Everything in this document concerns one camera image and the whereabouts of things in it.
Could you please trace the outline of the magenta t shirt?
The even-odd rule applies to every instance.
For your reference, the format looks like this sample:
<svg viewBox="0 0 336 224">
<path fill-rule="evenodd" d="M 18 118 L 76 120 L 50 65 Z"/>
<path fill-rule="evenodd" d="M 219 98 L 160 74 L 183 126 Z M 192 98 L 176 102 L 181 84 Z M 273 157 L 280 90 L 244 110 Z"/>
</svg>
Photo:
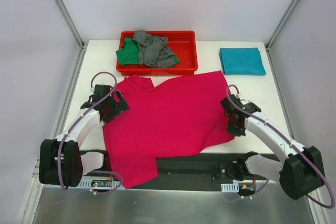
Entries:
<svg viewBox="0 0 336 224">
<path fill-rule="evenodd" d="M 155 86 L 137 75 L 117 85 L 129 109 L 102 128 L 111 168 L 125 188 L 158 176 L 157 158 L 194 156 L 234 137 L 226 130 L 220 71 L 182 76 Z"/>
</svg>

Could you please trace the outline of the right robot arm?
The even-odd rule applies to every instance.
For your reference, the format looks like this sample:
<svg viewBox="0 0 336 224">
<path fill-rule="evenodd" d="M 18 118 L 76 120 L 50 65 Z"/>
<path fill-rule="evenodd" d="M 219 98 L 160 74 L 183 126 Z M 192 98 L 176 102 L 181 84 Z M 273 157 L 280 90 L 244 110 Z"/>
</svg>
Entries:
<svg viewBox="0 0 336 224">
<path fill-rule="evenodd" d="M 294 200 L 325 184 L 322 156 L 317 148 L 307 148 L 287 138 L 252 102 L 242 104 L 238 97 L 230 95 L 220 103 L 229 119 L 229 134 L 244 136 L 251 132 L 277 157 L 273 160 L 250 151 L 229 168 L 232 178 L 243 180 L 252 175 L 262 176 L 279 183 L 286 195 Z"/>
</svg>

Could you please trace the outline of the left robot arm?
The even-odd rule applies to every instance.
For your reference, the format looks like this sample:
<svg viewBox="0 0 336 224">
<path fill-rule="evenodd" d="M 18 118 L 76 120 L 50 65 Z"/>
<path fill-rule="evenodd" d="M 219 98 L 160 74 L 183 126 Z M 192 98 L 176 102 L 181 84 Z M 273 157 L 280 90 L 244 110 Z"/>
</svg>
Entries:
<svg viewBox="0 0 336 224">
<path fill-rule="evenodd" d="M 39 181 L 68 188 L 77 187 L 88 173 L 108 175 L 111 164 L 107 151 L 81 151 L 80 147 L 94 128 L 111 122 L 129 108 L 119 90 L 109 85 L 95 85 L 93 94 L 82 104 L 74 121 L 54 139 L 41 143 Z"/>
</svg>

